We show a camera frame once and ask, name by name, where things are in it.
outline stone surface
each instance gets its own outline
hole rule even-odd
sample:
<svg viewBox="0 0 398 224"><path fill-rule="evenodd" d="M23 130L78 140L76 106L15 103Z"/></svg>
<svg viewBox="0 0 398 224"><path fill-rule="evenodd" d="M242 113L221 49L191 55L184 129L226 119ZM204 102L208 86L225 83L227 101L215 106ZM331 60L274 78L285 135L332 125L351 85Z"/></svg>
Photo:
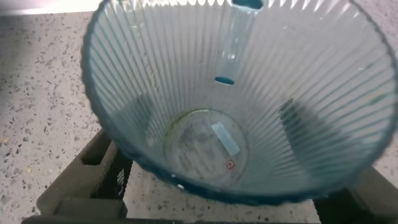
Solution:
<svg viewBox="0 0 398 224"><path fill-rule="evenodd" d="M396 0L360 4L398 49ZM81 82L80 47L91 13L0 17L0 223L38 214L37 197L100 126ZM398 187L398 142L376 168ZM187 195L133 165L129 217L319 222L311 201L280 207L225 205Z"/></svg>

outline label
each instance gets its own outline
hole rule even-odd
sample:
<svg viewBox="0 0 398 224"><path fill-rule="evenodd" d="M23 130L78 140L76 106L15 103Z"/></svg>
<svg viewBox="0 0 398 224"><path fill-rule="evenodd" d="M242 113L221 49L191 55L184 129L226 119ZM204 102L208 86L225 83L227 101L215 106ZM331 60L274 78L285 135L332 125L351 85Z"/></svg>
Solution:
<svg viewBox="0 0 398 224"><path fill-rule="evenodd" d="M240 151L239 146L236 144L234 139L232 139L231 135L221 122L211 125L211 128L213 128L213 131L216 133L221 143L223 143L230 156L233 156Z"/></svg>

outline clear glass cup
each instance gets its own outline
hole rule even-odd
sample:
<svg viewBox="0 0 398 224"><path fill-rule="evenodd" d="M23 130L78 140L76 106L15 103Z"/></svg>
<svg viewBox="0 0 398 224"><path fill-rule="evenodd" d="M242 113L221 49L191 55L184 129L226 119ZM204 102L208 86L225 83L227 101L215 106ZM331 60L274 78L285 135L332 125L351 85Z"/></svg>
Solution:
<svg viewBox="0 0 398 224"><path fill-rule="evenodd" d="M353 2L105 1L83 81L120 150L195 194L251 205L344 187L397 118L397 65Z"/></svg>

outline glass bottom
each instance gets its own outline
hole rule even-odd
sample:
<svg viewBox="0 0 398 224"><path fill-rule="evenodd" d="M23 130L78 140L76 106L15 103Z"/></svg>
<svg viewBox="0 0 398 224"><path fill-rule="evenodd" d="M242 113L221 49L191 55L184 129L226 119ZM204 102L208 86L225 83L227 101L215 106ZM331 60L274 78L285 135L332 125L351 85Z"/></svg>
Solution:
<svg viewBox="0 0 398 224"><path fill-rule="evenodd" d="M245 132L234 119L216 110L182 113L164 138L166 163L186 177L230 188L249 158Z"/></svg>

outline speckled countertop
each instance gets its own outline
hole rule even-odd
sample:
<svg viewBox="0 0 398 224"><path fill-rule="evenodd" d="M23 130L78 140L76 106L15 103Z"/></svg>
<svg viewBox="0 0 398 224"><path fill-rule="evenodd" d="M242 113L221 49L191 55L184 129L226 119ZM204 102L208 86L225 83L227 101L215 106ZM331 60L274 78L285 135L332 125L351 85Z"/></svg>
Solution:
<svg viewBox="0 0 398 224"><path fill-rule="evenodd" d="M398 49L398 2L362 0ZM0 223L38 214L37 197L100 126L80 79L91 13L0 18ZM376 168L398 187L396 142ZM318 223L312 201L280 207L225 205L181 193L133 165L129 217Z"/></svg>

